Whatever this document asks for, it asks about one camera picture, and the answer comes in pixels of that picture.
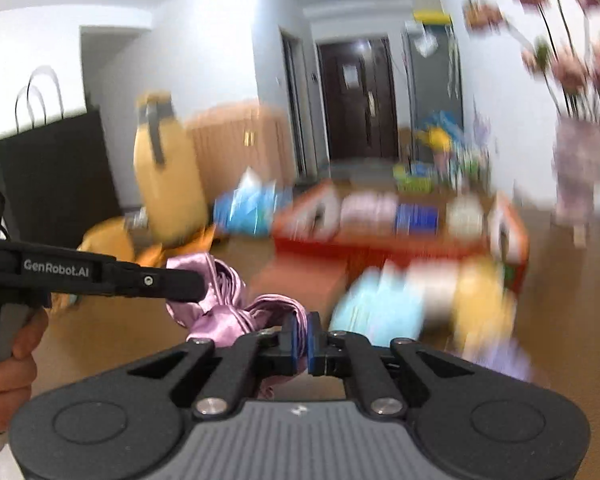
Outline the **person left hand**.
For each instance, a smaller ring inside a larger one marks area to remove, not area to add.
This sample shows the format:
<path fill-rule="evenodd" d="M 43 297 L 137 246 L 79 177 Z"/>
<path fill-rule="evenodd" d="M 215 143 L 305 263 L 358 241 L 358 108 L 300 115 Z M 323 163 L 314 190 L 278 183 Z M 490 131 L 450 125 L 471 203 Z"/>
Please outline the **person left hand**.
<path fill-rule="evenodd" d="M 38 376 L 33 351 L 38 348 L 48 326 L 45 310 L 37 310 L 30 322 L 15 336 L 12 356 L 0 362 L 0 432 L 23 404 L 31 399 L 32 385 Z"/>

